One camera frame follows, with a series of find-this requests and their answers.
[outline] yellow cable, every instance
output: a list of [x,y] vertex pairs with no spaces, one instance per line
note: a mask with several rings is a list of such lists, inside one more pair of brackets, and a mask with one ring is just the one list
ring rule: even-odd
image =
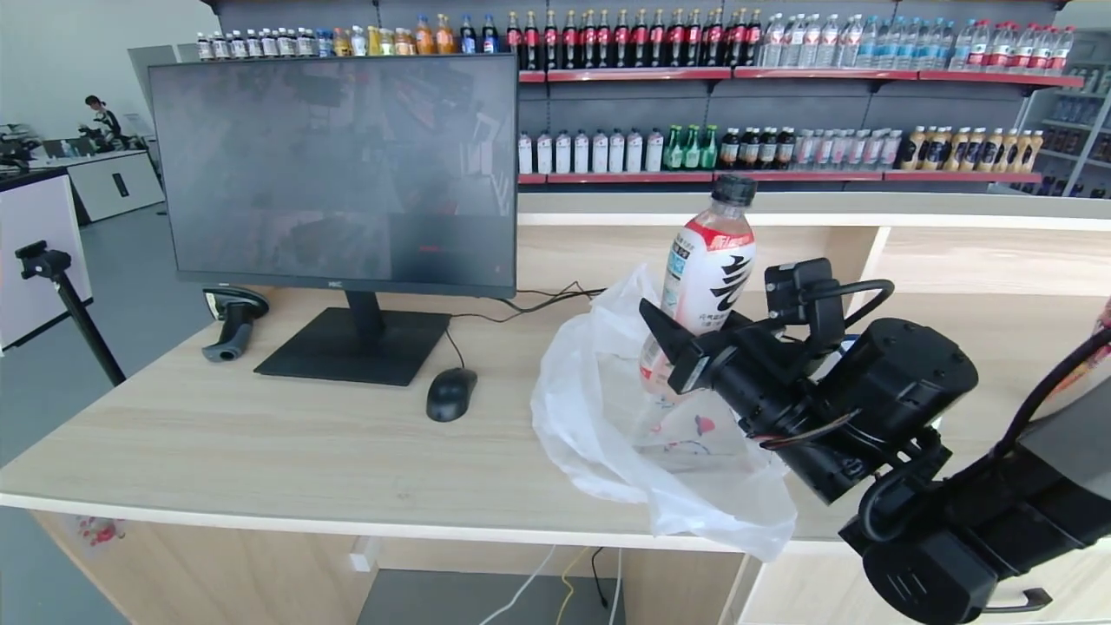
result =
[[567,586],[567,596],[563,597],[563,605],[559,606],[559,615],[556,616],[556,625],[559,625],[560,621],[563,621],[563,611],[567,609],[567,604],[568,602],[571,601],[571,595],[574,594],[574,586],[572,586],[571,583],[567,581],[567,574],[571,573],[571,567],[573,567],[574,564],[579,562],[579,558],[582,557],[582,554],[589,551],[590,547],[583,547],[582,551],[579,552],[579,555],[574,556],[574,560],[571,561],[571,564],[567,565],[567,568],[563,569],[563,575],[559,576],[560,581],[563,582],[563,585]]

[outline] monitor base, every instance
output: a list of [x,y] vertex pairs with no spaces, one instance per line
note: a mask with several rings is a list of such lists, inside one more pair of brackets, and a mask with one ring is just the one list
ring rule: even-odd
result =
[[348,291],[256,367],[264,376],[409,386],[451,315],[380,310],[374,293]]

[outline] bottle cap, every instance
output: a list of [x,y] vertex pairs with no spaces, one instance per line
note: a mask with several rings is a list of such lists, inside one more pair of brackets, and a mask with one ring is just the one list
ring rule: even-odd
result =
[[755,180],[732,173],[718,178],[713,183],[713,191],[710,192],[710,196],[718,201],[738,205],[750,205],[755,194]]

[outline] white cable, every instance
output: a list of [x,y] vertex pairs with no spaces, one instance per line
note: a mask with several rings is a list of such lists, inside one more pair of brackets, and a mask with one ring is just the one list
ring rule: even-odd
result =
[[544,557],[544,562],[540,563],[540,566],[538,566],[537,569],[532,572],[532,575],[529,575],[529,578],[524,581],[524,584],[521,584],[521,587],[517,589],[517,594],[513,595],[513,598],[510,599],[508,604],[506,604],[502,607],[500,607],[498,609],[498,612],[494,612],[490,616],[487,616],[486,621],[483,621],[482,623],[479,623],[479,625],[487,625],[488,623],[490,623],[491,621],[493,621],[499,614],[501,614],[501,613],[508,611],[509,608],[513,607],[513,605],[517,603],[517,599],[520,598],[521,593],[523,593],[524,589],[529,587],[529,584],[531,584],[532,581],[537,578],[537,575],[540,575],[540,572],[543,571],[544,566],[548,565],[548,561],[550,561],[552,558],[552,554],[554,554],[554,553],[556,553],[556,545],[552,545],[552,548],[548,551],[548,556]]
[[613,605],[610,606],[610,625],[613,625],[613,618],[618,615],[618,599],[621,598],[621,554],[624,550],[618,550],[618,586],[613,591]]

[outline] computer monitor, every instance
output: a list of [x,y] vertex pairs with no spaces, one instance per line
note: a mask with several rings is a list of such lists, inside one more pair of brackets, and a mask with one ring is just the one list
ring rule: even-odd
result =
[[340,289],[254,371],[408,385],[449,315],[376,291],[512,296],[511,54],[153,65],[182,279]]

